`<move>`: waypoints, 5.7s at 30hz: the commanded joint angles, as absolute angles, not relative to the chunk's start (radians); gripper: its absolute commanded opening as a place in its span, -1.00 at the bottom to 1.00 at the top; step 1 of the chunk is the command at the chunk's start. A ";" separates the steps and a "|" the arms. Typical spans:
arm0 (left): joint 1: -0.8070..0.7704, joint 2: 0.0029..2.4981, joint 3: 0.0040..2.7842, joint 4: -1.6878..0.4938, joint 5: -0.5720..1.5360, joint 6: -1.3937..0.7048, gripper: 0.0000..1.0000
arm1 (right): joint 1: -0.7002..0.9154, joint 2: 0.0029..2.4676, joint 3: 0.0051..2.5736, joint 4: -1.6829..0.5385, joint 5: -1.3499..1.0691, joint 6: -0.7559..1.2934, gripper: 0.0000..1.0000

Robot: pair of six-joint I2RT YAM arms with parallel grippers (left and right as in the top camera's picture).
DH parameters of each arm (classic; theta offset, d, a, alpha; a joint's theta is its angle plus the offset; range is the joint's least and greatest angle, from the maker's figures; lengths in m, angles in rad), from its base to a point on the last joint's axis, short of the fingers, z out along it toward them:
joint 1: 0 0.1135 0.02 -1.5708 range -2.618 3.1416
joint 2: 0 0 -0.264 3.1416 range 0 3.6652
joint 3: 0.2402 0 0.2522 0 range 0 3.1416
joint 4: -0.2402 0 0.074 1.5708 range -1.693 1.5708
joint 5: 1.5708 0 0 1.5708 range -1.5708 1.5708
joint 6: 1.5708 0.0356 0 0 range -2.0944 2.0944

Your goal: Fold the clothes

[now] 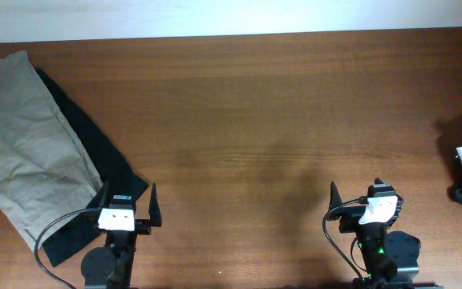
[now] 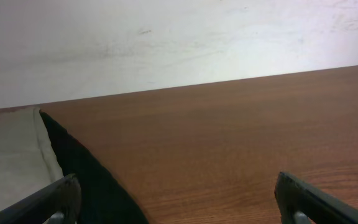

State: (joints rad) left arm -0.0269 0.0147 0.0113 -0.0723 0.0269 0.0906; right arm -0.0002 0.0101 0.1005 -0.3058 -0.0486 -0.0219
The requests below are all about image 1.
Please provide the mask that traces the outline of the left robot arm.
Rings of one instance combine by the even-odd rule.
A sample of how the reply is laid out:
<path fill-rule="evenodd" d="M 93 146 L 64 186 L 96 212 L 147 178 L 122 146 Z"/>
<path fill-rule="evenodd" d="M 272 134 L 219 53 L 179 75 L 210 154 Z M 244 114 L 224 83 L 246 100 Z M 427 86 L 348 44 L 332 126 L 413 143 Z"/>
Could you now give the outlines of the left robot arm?
<path fill-rule="evenodd" d="M 137 237 L 150 235 L 153 227 L 162 226 L 156 186 L 152 185 L 148 219 L 136 217 L 133 196 L 110 193 L 107 182 L 103 183 L 98 195 L 101 200 L 87 213 L 87 219 L 105 234 L 105 242 L 83 257 L 80 269 L 84 286 L 90 289 L 129 288 Z"/>

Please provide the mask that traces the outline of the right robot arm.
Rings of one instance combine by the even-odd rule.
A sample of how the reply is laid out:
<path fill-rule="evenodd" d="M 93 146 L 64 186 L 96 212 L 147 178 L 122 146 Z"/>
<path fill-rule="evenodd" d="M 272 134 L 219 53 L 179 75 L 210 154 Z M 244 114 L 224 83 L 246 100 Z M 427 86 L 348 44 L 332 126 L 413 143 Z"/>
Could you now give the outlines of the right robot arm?
<path fill-rule="evenodd" d="M 334 182 L 330 184 L 329 208 L 322 220 L 328 242 L 352 268 L 357 277 L 353 288 L 425 289 L 436 283 L 416 283 L 421 241 L 403 231 L 389 229 L 399 218 L 403 199 L 395 189 L 375 179 L 367 194 L 343 201 Z M 326 224 L 338 221 L 341 234 L 353 234 L 350 254 L 345 255 L 329 235 Z"/>

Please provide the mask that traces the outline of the khaki green shorts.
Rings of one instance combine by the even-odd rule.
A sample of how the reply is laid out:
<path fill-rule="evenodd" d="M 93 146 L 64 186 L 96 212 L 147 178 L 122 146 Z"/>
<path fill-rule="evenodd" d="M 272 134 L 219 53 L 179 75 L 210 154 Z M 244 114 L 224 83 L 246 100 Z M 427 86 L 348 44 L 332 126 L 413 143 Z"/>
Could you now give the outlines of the khaki green shorts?
<path fill-rule="evenodd" d="M 0 209 L 26 244 L 43 243 L 101 185 L 27 53 L 0 59 Z"/>

